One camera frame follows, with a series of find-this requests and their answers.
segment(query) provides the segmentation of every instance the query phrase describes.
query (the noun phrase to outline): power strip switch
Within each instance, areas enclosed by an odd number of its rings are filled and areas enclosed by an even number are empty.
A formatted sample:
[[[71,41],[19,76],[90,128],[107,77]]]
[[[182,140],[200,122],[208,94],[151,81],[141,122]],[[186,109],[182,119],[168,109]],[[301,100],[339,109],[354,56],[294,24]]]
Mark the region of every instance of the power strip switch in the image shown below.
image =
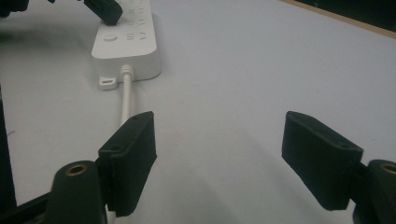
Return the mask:
[[[107,26],[101,22],[92,49],[102,90],[117,88],[122,82],[120,69],[126,64],[134,69],[134,81],[161,73],[149,0],[117,2],[123,10],[119,23]]]

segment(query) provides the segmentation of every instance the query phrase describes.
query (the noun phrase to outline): power cord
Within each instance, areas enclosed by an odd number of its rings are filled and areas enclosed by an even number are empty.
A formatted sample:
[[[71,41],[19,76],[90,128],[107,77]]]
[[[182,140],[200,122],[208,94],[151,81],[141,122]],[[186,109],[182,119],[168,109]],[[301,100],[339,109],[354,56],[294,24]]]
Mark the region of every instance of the power cord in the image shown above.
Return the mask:
[[[134,69],[131,65],[125,64],[120,70],[120,76],[123,81],[122,90],[122,108],[120,126],[131,117],[131,94],[132,82],[134,81]],[[116,221],[116,213],[108,211],[106,207],[107,224],[114,224]]]
[[[131,65],[125,64],[120,71],[123,80],[121,125],[131,117],[131,94],[132,82],[134,81],[134,69]]]

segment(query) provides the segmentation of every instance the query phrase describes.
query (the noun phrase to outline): threaded hole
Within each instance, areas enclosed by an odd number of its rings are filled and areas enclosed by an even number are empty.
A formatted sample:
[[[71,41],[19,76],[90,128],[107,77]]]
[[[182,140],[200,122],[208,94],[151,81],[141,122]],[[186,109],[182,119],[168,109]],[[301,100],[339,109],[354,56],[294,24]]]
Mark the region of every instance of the threaded hole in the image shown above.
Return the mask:
[[[388,164],[382,164],[381,167],[386,172],[396,175],[396,165],[388,163]]]

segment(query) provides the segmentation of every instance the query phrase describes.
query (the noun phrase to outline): tabletop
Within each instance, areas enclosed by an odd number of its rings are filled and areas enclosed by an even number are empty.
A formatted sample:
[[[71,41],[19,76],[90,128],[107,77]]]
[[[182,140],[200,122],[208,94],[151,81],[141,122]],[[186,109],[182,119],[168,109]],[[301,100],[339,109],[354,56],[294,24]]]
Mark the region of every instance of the tabletop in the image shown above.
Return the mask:
[[[158,159],[118,223],[352,223],[322,209],[281,158],[285,115],[327,124],[396,161],[396,40],[281,1],[151,0],[162,72],[133,83],[155,114]],[[100,91],[99,19],[32,1],[0,21],[0,81],[18,204],[56,171],[95,160],[119,128],[122,88]]]

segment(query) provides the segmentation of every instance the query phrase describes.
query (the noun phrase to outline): white power strip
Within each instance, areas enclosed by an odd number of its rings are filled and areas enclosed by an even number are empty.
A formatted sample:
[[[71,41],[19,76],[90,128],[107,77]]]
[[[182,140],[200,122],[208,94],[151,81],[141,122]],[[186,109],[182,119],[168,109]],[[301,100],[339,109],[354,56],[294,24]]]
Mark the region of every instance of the white power strip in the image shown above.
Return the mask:
[[[102,90],[117,88],[120,69],[128,64],[134,80],[161,73],[160,56],[154,33],[149,0],[119,0],[123,13],[116,26],[99,25],[92,49],[93,62]]]

